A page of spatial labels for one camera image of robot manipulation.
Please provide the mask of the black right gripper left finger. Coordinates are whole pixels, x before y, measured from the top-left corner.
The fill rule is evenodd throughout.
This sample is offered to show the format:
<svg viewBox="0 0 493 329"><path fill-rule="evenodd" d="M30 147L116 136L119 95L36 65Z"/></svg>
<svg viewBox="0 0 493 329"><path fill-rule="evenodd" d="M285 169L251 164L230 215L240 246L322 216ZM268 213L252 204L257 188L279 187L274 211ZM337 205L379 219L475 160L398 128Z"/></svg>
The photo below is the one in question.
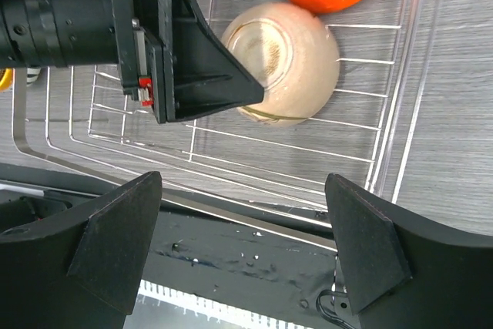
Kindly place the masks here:
<svg viewBox="0 0 493 329"><path fill-rule="evenodd" d="M84 203L1 205L1 326L121 328L133 312L159 213L145 173Z"/></svg>

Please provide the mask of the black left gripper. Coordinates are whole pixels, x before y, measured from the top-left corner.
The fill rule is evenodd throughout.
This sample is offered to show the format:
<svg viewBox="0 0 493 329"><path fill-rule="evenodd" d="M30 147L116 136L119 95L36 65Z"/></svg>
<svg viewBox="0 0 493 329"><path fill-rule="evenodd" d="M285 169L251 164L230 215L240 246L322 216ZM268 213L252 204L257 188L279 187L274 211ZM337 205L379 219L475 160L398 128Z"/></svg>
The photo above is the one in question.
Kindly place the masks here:
<svg viewBox="0 0 493 329"><path fill-rule="evenodd" d="M111 0L122 93L159 124L262 102L264 87L217 38L197 0Z"/></svg>

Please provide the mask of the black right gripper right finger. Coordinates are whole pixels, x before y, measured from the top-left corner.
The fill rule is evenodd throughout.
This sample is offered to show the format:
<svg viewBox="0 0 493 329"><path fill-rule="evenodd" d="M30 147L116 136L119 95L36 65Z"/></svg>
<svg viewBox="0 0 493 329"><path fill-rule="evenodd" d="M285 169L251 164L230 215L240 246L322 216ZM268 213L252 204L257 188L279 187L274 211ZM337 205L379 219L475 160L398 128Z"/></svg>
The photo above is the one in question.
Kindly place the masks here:
<svg viewBox="0 0 493 329"><path fill-rule="evenodd" d="M330 174L329 217L362 328L490 328L492 238L435 222Z"/></svg>

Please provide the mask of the beige speckled bowl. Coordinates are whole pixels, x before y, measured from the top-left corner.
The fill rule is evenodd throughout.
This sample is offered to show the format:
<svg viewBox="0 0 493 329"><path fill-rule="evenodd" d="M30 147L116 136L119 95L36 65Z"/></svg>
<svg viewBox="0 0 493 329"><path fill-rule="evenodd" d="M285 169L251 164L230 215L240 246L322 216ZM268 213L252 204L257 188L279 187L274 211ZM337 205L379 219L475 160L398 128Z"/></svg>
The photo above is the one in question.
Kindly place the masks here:
<svg viewBox="0 0 493 329"><path fill-rule="evenodd" d="M285 2L253 6L227 26L221 42L264 88L262 102L238 108L254 122L294 126L315 116L334 93L337 41L303 8Z"/></svg>

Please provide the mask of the metal wire dish rack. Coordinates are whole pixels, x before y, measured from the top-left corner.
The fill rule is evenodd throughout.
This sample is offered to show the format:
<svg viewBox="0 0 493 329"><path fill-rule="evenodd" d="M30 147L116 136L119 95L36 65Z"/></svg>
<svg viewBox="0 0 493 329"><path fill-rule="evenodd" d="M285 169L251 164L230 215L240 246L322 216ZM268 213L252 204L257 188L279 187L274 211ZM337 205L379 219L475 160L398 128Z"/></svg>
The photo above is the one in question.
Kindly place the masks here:
<svg viewBox="0 0 493 329"><path fill-rule="evenodd" d="M121 92L113 65L16 76L6 133L26 164L128 179L159 170L164 185L237 206L322 210L324 182L339 173L399 199L428 74L423 23L442 0L363 0L323 22L340 50L333 95L291 127L255 123L235 109L158 124Z"/></svg>

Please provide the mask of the white ridged bowl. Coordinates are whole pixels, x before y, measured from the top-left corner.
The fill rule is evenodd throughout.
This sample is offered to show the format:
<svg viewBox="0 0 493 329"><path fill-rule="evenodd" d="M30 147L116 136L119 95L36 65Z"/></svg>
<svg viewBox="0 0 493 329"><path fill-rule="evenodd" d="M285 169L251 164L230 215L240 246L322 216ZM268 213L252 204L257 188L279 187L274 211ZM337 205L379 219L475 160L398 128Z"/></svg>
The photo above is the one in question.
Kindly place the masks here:
<svg viewBox="0 0 493 329"><path fill-rule="evenodd" d="M42 68L40 67L29 67L26 69L26 84L30 86L38 81L41 74Z"/></svg>

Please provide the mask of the yellow bowl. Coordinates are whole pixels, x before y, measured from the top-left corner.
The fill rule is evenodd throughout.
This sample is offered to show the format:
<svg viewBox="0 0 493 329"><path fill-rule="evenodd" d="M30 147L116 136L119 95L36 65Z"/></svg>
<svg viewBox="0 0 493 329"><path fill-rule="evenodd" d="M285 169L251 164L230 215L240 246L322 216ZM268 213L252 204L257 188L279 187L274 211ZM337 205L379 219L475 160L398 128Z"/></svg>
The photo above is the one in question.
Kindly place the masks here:
<svg viewBox="0 0 493 329"><path fill-rule="evenodd" d="M0 70L0 92L11 88L13 83L13 69Z"/></svg>

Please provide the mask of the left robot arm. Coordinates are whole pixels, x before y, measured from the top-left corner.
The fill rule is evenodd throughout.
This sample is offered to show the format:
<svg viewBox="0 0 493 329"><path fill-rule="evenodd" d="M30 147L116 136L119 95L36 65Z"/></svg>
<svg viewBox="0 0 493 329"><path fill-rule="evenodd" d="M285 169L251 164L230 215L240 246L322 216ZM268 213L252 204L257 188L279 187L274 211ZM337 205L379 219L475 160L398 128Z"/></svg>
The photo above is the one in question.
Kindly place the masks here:
<svg viewBox="0 0 493 329"><path fill-rule="evenodd" d="M264 97L197 0L1 0L2 68L108 64L161 124Z"/></svg>

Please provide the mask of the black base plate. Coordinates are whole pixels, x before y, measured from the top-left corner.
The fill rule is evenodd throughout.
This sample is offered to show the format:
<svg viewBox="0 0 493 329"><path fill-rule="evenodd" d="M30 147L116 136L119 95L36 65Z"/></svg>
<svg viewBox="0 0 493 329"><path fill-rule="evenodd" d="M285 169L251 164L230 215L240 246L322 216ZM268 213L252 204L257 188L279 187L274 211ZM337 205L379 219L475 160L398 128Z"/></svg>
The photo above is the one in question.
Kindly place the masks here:
<svg viewBox="0 0 493 329"><path fill-rule="evenodd" d="M339 265L308 244L163 204L143 273L164 287L303 327L328 328L323 312L359 327Z"/></svg>

